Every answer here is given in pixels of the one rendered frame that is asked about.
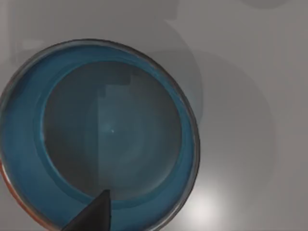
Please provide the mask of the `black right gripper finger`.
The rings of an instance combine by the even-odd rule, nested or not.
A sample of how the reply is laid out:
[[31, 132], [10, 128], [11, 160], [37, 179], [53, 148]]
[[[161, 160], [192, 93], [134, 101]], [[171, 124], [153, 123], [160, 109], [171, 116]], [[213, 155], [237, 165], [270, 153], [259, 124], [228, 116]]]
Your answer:
[[104, 190], [61, 231], [110, 231], [111, 196]]

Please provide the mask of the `blue bowl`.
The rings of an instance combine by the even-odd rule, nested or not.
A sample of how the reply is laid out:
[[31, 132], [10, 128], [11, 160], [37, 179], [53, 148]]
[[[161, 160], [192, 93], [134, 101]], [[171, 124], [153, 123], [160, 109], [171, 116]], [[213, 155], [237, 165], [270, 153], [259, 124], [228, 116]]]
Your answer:
[[185, 94], [129, 46], [52, 45], [24, 62], [0, 96], [0, 174], [48, 230], [66, 228], [108, 190], [111, 231], [159, 231], [187, 201], [199, 163]]

